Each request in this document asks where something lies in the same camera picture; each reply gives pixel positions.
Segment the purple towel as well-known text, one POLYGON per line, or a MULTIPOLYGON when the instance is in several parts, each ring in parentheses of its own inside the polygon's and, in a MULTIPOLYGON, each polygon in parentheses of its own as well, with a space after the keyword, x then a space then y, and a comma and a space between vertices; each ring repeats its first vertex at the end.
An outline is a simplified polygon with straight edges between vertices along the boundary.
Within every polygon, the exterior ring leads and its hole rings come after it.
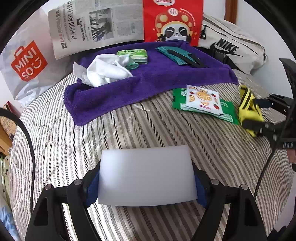
POLYGON ((100 87, 90 87, 77 80, 65 88, 64 104, 75 125, 83 126, 110 111, 188 84, 238 84, 235 73, 228 65, 185 41, 133 43, 105 48, 88 53, 78 62, 88 67, 97 55, 115 54, 119 50, 129 49, 145 49, 148 55, 148 63, 133 70, 132 77, 100 87), (199 58, 205 67, 179 66, 157 50, 163 46, 181 48, 199 58))

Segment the folded newspaper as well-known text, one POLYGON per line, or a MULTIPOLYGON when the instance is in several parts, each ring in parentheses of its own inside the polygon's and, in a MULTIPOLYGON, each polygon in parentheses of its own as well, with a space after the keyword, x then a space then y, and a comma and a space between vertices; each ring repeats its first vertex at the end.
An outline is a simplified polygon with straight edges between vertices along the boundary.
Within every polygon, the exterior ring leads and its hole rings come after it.
POLYGON ((142 1, 67 1, 48 13, 57 60, 144 39, 142 1))

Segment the white Nike waist bag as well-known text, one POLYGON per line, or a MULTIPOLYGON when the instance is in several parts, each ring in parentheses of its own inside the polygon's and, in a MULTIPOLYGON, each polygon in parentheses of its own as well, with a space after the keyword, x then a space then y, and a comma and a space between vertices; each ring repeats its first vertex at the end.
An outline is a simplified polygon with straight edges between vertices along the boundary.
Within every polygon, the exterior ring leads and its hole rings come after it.
POLYGON ((245 74, 262 67, 267 61, 265 48, 237 25, 203 14, 198 47, 219 59, 228 57, 231 68, 245 74))

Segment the black watch strap half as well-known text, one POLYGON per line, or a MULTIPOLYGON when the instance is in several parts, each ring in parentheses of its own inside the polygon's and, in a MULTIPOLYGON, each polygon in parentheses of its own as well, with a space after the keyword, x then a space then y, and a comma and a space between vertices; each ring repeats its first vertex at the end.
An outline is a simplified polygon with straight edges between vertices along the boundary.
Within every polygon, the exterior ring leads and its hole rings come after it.
POLYGON ((183 61, 185 61, 188 65, 190 65, 191 67, 194 67, 194 68, 207 68, 206 65, 204 65, 201 61, 199 61, 198 58, 196 58, 194 55, 190 54, 191 57, 193 57, 194 60, 191 60, 189 59, 188 57, 186 56, 183 56, 182 54, 176 52, 176 51, 173 51, 173 50, 168 50, 167 51, 169 54, 173 55, 173 56, 176 56, 180 59, 182 59, 183 61))

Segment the red panda paper bag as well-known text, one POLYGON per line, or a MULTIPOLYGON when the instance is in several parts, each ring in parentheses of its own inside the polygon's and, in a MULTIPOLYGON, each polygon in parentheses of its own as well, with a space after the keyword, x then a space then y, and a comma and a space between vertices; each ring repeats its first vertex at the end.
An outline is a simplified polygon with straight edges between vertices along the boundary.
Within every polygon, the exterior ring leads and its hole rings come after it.
POLYGON ((192 46, 198 45, 203 5, 203 0, 143 1, 144 40, 182 40, 192 46))

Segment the colourful bedding at left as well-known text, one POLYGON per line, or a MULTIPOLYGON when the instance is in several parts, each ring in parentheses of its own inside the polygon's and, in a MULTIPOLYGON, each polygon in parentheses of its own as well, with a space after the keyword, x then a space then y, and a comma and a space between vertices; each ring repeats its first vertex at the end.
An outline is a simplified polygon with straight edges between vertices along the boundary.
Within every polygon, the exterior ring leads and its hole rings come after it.
POLYGON ((8 174, 8 160, 1 156, 1 221, 14 240, 21 240, 11 210, 8 174))

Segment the yellow mesh pouch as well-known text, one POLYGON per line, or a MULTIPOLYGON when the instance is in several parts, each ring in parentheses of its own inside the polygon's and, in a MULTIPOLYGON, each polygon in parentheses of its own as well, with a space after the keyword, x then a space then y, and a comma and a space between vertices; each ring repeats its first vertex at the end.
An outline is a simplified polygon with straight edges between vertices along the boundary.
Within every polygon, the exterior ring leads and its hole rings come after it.
POLYGON ((245 86, 240 85, 240 104, 238 109, 239 122, 242 127, 252 136, 252 137, 262 137, 262 133, 259 131, 254 131, 253 129, 248 129, 243 126, 244 121, 258 121, 264 122, 264 118, 260 107, 258 104, 253 103, 255 100, 254 95, 251 90, 245 86))

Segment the white foam block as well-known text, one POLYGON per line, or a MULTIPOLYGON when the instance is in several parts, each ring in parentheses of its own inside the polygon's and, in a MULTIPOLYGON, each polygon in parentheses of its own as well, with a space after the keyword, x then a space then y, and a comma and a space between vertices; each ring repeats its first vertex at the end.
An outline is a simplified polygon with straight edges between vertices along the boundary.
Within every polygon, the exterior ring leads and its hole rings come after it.
POLYGON ((197 199, 188 146, 103 150, 98 203, 159 206, 197 199))

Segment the wooden bedside shelf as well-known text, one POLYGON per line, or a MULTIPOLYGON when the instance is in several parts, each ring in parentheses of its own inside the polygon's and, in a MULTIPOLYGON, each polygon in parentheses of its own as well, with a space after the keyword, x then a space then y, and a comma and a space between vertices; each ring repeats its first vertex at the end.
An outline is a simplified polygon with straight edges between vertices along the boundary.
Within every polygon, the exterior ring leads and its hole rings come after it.
POLYGON ((11 146, 12 146, 12 140, 8 137, 5 130, 0 125, 0 148, 1 148, 1 153, 3 153, 6 156, 9 155, 11 146))

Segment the striped grey bed quilt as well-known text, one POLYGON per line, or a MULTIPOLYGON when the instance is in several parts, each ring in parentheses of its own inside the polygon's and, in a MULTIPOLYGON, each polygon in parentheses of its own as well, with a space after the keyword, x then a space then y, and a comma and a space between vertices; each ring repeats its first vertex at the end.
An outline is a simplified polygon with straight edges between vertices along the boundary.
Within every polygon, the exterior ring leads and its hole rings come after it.
MULTIPOLYGON (((74 124, 64 92, 77 82, 69 74, 29 106, 25 124, 36 157, 35 205, 48 183, 67 186, 82 178, 105 149, 187 145, 196 166, 227 186, 245 183, 253 193, 271 153, 266 138, 253 138, 240 125, 211 115, 173 109, 172 91, 74 124)), ((10 158, 10 199, 16 228, 25 240, 30 220, 32 158, 17 128, 10 158)), ((266 234, 278 220, 292 186, 287 151, 277 150, 260 184, 256 203, 266 234)), ((102 240, 190 240, 204 213, 196 201, 160 207, 114 207, 97 202, 88 209, 102 240)))

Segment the white cloth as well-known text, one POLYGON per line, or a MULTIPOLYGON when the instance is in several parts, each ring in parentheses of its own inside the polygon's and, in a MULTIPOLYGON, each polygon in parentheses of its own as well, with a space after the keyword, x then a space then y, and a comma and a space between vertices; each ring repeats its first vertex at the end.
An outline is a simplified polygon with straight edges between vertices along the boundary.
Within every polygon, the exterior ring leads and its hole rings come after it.
POLYGON ((138 66, 139 64, 133 61, 129 54, 101 54, 97 55, 87 68, 74 62, 73 73, 83 84, 99 87, 133 77, 130 70, 138 66))

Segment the orange fruit sticker sheet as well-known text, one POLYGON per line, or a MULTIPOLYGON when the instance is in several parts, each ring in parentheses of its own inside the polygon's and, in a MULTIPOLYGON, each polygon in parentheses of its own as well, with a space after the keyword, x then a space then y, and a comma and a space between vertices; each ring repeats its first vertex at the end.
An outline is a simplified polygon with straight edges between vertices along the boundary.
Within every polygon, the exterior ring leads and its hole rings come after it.
POLYGON ((186 93, 185 105, 187 107, 217 115, 223 114, 220 96, 217 91, 187 85, 186 93))

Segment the grey Miniso plastic bag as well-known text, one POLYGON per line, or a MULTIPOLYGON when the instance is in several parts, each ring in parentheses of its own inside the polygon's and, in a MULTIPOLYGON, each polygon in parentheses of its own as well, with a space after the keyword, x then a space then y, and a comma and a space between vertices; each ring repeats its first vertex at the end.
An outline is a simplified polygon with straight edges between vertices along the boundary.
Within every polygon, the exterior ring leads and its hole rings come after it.
POLYGON ((72 71, 73 60, 56 60, 48 16, 38 9, 1 53, 1 73, 15 101, 28 106, 72 71))

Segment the teal knitted cloth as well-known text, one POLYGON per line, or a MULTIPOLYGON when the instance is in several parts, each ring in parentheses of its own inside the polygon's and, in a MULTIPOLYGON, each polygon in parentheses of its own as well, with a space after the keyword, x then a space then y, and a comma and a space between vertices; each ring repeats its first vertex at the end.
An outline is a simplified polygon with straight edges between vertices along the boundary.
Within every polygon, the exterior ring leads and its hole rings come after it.
POLYGON ((179 66, 188 65, 191 62, 197 64, 197 61, 191 57, 192 54, 181 48, 161 46, 157 47, 156 50, 177 63, 179 66))

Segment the patterned brown book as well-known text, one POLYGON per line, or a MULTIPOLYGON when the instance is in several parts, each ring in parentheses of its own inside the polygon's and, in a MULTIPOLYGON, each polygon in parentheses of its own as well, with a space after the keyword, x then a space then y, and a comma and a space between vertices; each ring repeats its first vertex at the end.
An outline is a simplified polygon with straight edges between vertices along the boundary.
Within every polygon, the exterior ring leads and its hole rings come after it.
MULTIPOLYGON (((21 113, 9 102, 7 101, 6 104, 3 106, 4 109, 10 111, 11 113, 15 114, 17 117, 20 117, 21 113)), ((8 135, 8 137, 13 140, 14 135, 16 133, 16 124, 14 121, 6 118, 1 117, 1 126, 3 127, 4 131, 8 135)))

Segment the green tissue pack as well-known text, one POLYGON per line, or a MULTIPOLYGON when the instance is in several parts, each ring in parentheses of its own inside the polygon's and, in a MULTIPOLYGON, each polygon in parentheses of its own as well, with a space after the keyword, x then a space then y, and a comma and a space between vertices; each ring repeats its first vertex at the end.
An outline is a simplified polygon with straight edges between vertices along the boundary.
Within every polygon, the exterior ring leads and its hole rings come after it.
POLYGON ((129 55, 133 61, 138 64, 147 64, 148 63, 148 54, 145 49, 129 49, 121 50, 116 53, 118 56, 129 55))

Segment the green wet wipes packet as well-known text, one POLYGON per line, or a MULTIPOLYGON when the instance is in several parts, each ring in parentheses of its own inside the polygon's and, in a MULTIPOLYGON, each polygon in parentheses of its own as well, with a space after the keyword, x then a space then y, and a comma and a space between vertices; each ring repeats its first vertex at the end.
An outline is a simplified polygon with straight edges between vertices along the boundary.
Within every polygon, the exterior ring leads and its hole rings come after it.
POLYGON ((178 110, 210 114, 235 125, 239 124, 232 102, 220 98, 217 91, 187 85, 173 90, 172 107, 178 110))

